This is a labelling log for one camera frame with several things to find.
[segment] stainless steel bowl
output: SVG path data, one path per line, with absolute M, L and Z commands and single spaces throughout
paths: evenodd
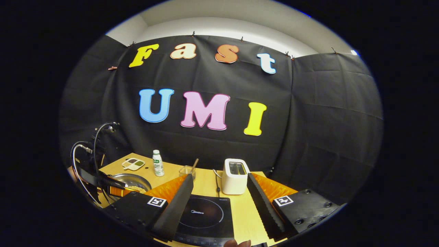
M 127 186 L 136 186 L 146 191 L 152 189 L 151 184 L 148 182 L 148 180 L 146 180 L 145 178 L 139 175 L 130 174 L 130 173 L 120 173 L 111 176 L 111 178 L 126 183 Z M 119 199 L 118 197 L 115 196 L 111 196 L 111 198 L 113 198 L 113 200 Z

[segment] blue letter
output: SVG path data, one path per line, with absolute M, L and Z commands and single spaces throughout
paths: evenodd
M 275 61 L 270 57 L 270 54 L 261 53 L 257 54 L 256 56 L 261 59 L 261 68 L 263 71 L 269 74 L 276 73 L 276 70 L 271 67 L 271 63 L 275 63 Z
M 169 101 L 171 95 L 174 94 L 174 90 L 169 88 L 163 88 L 158 91 L 158 94 L 162 96 L 162 102 L 160 103 L 160 112 L 154 114 L 151 112 L 151 98 L 154 95 L 154 89 L 143 89 L 140 90 L 140 104 L 139 113 L 143 120 L 150 123 L 162 122 L 168 117 L 169 113 Z

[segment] black induction cooktop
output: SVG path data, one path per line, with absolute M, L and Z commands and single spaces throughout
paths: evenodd
M 222 247 L 233 238 L 230 199 L 191 195 L 174 240 L 202 247 Z

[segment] wooden skewer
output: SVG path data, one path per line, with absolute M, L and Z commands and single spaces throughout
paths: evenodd
M 195 166 L 197 166 L 197 163 L 198 163 L 198 158 L 195 160 L 195 163 L 194 163 L 194 165 L 192 166 L 191 173 L 189 173 L 189 174 L 192 174 L 192 172 L 193 172 L 194 169 L 195 169 Z

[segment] orange letter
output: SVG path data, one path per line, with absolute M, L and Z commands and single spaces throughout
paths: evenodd
M 197 48 L 196 45 L 188 43 L 188 44 L 179 44 L 175 47 L 175 51 L 171 53 L 172 59 L 191 59 L 196 56 L 195 49 Z
M 158 44 L 152 44 L 152 45 L 147 45 L 144 47 L 140 47 L 137 50 L 137 54 L 136 57 L 134 58 L 133 62 L 130 63 L 130 65 L 128 67 L 136 67 L 136 66 L 140 66 L 143 64 L 142 59 L 147 59 L 149 57 L 149 55 L 151 55 L 152 50 L 157 50 L 158 49 Z
M 218 53 L 215 54 L 215 59 L 218 62 L 233 63 L 238 60 L 236 53 L 239 51 L 236 45 L 224 44 L 218 47 Z

